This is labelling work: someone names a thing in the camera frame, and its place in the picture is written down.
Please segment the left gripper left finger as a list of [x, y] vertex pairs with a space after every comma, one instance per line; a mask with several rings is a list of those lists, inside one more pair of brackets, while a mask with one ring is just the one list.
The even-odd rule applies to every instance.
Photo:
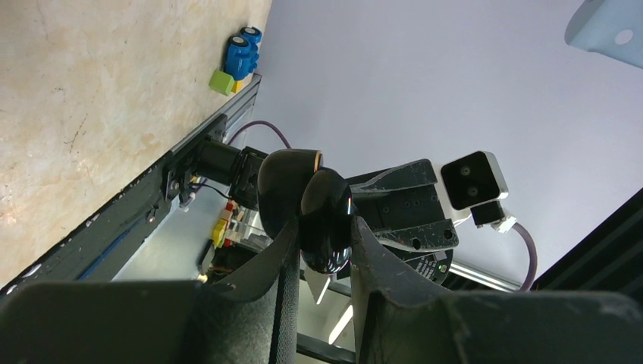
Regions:
[[42, 282], [1, 307], [3, 363], [292, 363], [297, 223], [226, 278]]

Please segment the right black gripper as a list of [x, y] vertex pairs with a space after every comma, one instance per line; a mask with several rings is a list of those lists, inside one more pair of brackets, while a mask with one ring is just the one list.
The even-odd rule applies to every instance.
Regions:
[[444, 214], [431, 162], [419, 159], [347, 180], [354, 193], [386, 193], [356, 200], [376, 239], [424, 278], [443, 284], [459, 239]]

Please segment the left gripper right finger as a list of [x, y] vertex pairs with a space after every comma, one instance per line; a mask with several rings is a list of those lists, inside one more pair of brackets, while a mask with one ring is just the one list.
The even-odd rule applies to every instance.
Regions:
[[640, 363], [642, 309], [618, 293], [452, 291], [351, 227], [359, 363]]

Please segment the black earbud case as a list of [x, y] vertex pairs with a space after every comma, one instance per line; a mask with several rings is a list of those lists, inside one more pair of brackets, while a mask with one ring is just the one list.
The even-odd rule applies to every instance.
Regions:
[[350, 260], [353, 196], [347, 181], [324, 166], [321, 151], [282, 149], [259, 168], [258, 205], [264, 232], [275, 239], [297, 224], [296, 242], [305, 264], [333, 275]]

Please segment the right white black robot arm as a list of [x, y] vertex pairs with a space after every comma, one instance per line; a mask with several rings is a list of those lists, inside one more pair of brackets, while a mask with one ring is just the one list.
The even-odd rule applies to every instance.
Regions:
[[[231, 198], [256, 210], [263, 231], [274, 238], [301, 213], [306, 185], [322, 169], [319, 151], [282, 149], [269, 155], [206, 140], [198, 145], [194, 171], [228, 185]], [[361, 216], [387, 249], [423, 277], [444, 281], [459, 240], [429, 160], [350, 177], [340, 190], [349, 193], [346, 213]]]

